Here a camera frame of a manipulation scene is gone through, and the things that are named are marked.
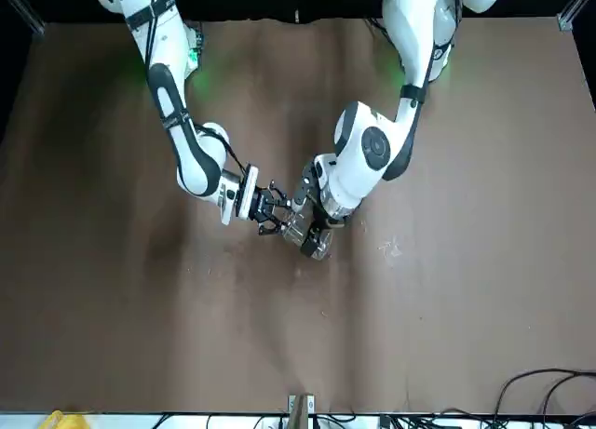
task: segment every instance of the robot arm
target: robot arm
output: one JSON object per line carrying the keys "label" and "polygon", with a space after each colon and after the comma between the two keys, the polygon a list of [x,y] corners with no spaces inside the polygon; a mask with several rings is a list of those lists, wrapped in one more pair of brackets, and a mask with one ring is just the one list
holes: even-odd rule
{"label": "robot arm", "polygon": [[391,121],[364,103],[351,103],[335,128],[335,153],[306,165],[290,222],[302,222],[299,227],[307,231],[301,238],[286,234],[305,255],[325,249],[332,229],[345,224],[381,179],[391,181],[405,171],[428,82],[439,76],[453,45],[460,1],[483,11],[495,0],[383,0],[385,27],[405,71],[398,111]]}
{"label": "robot arm", "polygon": [[196,40],[175,0],[99,0],[124,15],[145,63],[147,84],[176,156],[177,180],[189,194],[217,204],[229,223],[240,177],[223,170],[229,138],[217,124],[196,125],[186,109],[189,41]]}

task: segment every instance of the black strap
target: black strap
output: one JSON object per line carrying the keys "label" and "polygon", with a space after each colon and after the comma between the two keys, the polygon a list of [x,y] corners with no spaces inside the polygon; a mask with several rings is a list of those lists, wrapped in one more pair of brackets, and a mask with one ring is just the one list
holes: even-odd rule
{"label": "black strap", "polygon": [[414,85],[404,85],[401,87],[400,96],[405,99],[413,99],[420,103],[424,103],[427,96],[427,88],[426,86],[415,87]]}
{"label": "black strap", "polygon": [[168,117],[161,119],[161,123],[165,129],[170,129],[178,125],[182,125],[188,120],[190,120],[190,114],[186,108],[182,108],[180,111],[174,111]]}
{"label": "black strap", "polygon": [[136,13],[130,15],[126,22],[131,30],[139,29],[146,22],[149,22],[155,18],[158,18],[166,10],[176,5],[175,0],[157,0],[153,4],[142,8]]}

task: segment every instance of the black background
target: black background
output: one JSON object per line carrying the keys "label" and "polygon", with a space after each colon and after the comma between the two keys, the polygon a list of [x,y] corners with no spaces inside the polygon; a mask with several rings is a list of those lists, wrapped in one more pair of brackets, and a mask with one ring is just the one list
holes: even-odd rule
{"label": "black background", "polygon": [[[484,15],[491,17],[553,17],[568,0],[498,0]],[[120,21],[95,0],[29,0],[48,22]],[[379,17],[381,0],[176,0],[187,20],[245,20],[271,18],[294,22],[300,10],[301,22],[320,18]]]}

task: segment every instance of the brown mat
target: brown mat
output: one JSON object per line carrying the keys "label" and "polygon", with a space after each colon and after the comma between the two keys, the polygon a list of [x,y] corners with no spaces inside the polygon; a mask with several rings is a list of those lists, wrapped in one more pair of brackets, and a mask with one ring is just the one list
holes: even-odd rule
{"label": "brown mat", "polygon": [[[397,107],[397,55],[362,21],[206,32],[189,109],[261,184],[293,189],[349,101]],[[520,370],[594,367],[595,124],[555,20],[464,20],[407,174],[314,262],[178,188],[124,27],[51,26],[2,159],[0,407],[275,411],[306,390],[320,411],[480,412]]]}

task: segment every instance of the green light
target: green light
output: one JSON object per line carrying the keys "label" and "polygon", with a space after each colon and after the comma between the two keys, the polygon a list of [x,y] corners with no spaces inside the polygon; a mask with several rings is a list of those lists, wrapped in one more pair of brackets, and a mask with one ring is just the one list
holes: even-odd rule
{"label": "green light", "polygon": [[383,43],[382,47],[375,52],[374,66],[383,80],[388,80],[392,87],[401,89],[405,80],[405,73],[401,69],[400,56],[395,48],[389,43]]}

